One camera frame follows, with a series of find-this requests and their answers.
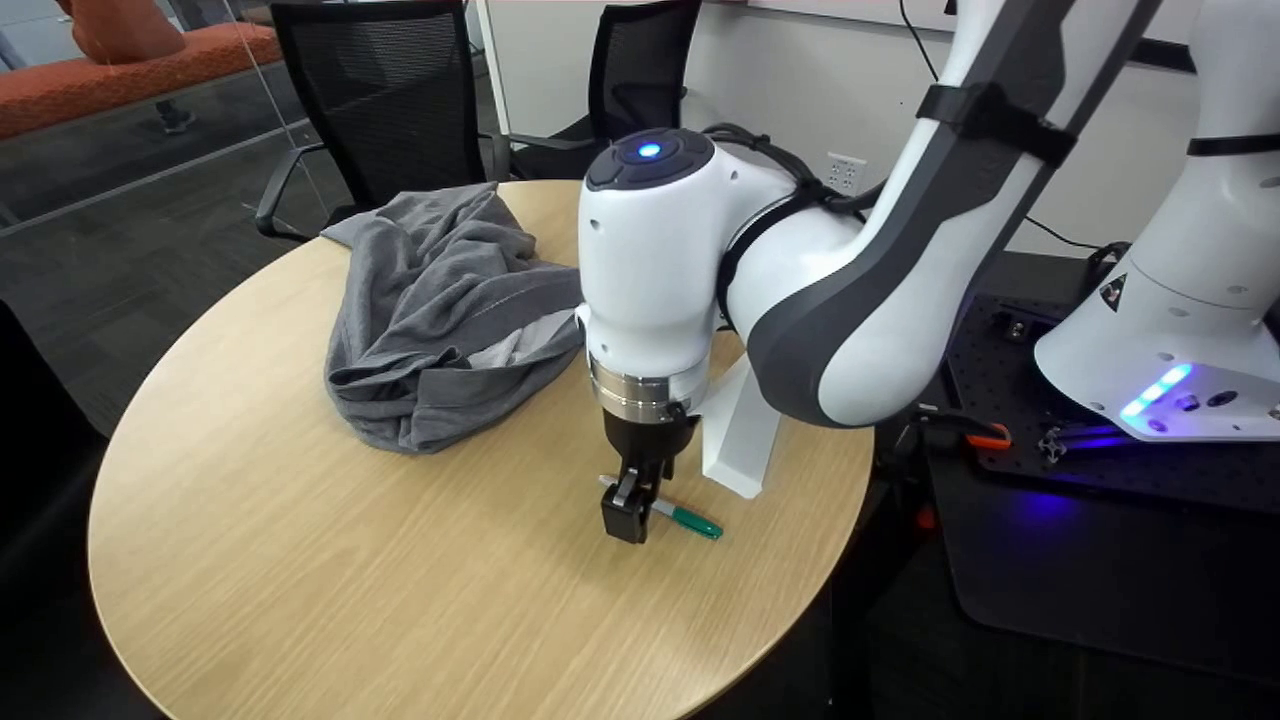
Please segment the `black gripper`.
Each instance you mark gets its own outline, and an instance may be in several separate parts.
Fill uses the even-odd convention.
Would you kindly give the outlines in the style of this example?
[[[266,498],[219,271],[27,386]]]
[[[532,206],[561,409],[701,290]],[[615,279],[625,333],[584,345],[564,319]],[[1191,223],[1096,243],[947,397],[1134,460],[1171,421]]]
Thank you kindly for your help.
[[[692,430],[695,421],[684,412],[661,425],[630,425],[621,417],[605,421],[605,434],[621,456],[615,477],[635,470],[642,479],[647,502],[657,502],[665,483],[677,477],[677,456],[687,447]],[[601,495],[605,532],[625,544],[642,544],[647,502],[625,483],[606,483]]]

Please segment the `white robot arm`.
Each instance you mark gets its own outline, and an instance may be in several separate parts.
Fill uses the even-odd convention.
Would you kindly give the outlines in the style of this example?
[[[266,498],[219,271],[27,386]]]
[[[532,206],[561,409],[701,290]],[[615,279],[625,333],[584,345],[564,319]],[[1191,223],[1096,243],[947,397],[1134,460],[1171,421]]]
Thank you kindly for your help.
[[[1111,89],[1160,0],[963,0],[939,78],[851,226],[712,133],[642,128],[580,181],[580,323],[621,470],[605,532],[647,537],[687,444],[757,495],[784,417],[867,429],[936,374],[961,304]],[[1032,345],[1039,374],[1143,444],[1277,430],[1280,0],[1202,0],[1184,169],[1123,261]]]

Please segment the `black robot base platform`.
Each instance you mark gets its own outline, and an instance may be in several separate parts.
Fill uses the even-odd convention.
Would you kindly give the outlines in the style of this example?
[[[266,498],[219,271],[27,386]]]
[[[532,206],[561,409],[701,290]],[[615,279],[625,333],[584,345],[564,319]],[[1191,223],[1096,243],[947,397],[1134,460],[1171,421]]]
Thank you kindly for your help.
[[[924,469],[961,609],[986,629],[1280,685],[1280,450],[1134,444],[1058,399],[1032,345],[1086,267],[1000,257],[939,397],[1012,430],[980,450],[932,429]]]

